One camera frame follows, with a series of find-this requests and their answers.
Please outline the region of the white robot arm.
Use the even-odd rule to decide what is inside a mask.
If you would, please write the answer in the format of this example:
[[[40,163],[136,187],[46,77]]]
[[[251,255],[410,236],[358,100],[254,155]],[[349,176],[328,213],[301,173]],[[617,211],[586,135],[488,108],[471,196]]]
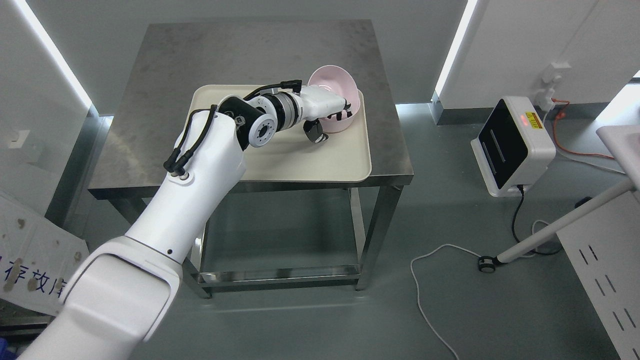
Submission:
[[[304,89],[287,80],[192,103],[150,203],[124,235],[87,256],[66,281],[61,312],[19,358],[130,358],[169,312],[198,233],[246,171],[245,150],[265,146],[310,110]]]

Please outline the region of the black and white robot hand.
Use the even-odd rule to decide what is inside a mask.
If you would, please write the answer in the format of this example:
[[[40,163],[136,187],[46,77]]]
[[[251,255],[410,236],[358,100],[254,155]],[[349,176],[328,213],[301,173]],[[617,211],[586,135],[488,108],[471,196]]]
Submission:
[[[320,119],[334,117],[342,121],[354,114],[352,103],[334,92],[317,85],[303,86],[299,92],[302,129],[309,141],[318,144],[329,136],[323,131]]]

